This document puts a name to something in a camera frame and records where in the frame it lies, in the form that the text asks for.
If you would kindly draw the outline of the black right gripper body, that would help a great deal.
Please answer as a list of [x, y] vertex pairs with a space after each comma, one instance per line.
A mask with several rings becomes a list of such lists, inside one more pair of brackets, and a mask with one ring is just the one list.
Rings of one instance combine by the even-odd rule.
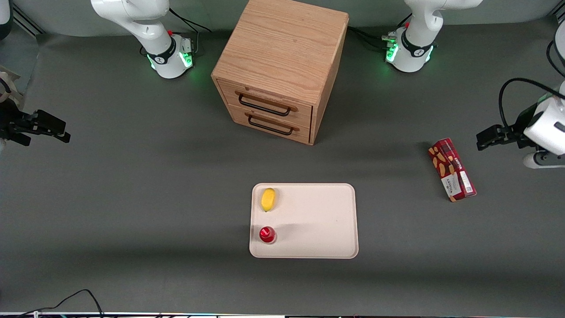
[[15, 103], [0, 105], [0, 137], [22, 146], [29, 146], [31, 138], [24, 133], [31, 132], [34, 125], [27, 120], [28, 114], [20, 111]]

